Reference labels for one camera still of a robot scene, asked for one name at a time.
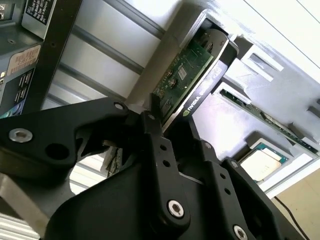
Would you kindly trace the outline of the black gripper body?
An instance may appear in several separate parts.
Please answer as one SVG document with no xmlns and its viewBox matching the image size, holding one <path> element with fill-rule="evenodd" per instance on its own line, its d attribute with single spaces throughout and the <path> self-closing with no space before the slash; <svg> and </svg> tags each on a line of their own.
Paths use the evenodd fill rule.
<svg viewBox="0 0 320 240">
<path fill-rule="evenodd" d="M 182 175 L 179 183 L 190 211 L 189 228 L 179 237 L 150 226 L 152 204 L 141 165 L 136 164 L 72 197 L 48 224 L 50 240 L 224 240 L 208 189 Z"/>
</svg>

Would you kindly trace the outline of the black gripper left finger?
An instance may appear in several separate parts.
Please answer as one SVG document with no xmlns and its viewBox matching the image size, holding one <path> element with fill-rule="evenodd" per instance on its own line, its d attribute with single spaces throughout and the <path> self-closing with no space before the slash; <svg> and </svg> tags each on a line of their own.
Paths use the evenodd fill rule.
<svg viewBox="0 0 320 240">
<path fill-rule="evenodd" d="M 191 216 L 171 142 L 164 138 L 155 100 L 136 113 L 112 98 L 3 118 L 0 197 L 33 227 L 46 227 L 75 197 L 68 178 L 76 163 L 122 148 L 141 165 L 153 227 L 187 227 Z"/>
</svg>

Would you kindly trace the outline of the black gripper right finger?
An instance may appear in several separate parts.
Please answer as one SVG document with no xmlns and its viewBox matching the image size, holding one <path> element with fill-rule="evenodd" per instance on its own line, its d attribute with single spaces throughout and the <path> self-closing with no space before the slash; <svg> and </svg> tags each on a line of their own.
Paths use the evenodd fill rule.
<svg viewBox="0 0 320 240">
<path fill-rule="evenodd" d="M 204 212 L 222 240 L 301 240 L 303 237 L 242 167 L 220 161 L 193 120 L 166 130 L 179 172 L 204 185 Z"/>
</svg>

